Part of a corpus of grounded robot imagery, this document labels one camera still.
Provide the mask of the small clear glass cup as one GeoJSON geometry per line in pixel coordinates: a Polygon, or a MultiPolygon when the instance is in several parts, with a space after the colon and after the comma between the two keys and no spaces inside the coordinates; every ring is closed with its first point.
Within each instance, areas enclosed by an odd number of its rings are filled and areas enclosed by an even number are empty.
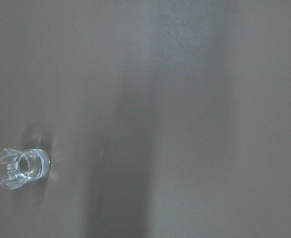
{"type": "Polygon", "coordinates": [[[49,155],[41,149],[3,149],[0,152],[0,186],[20,188],[45,177],[50,166],[49,155]]]}

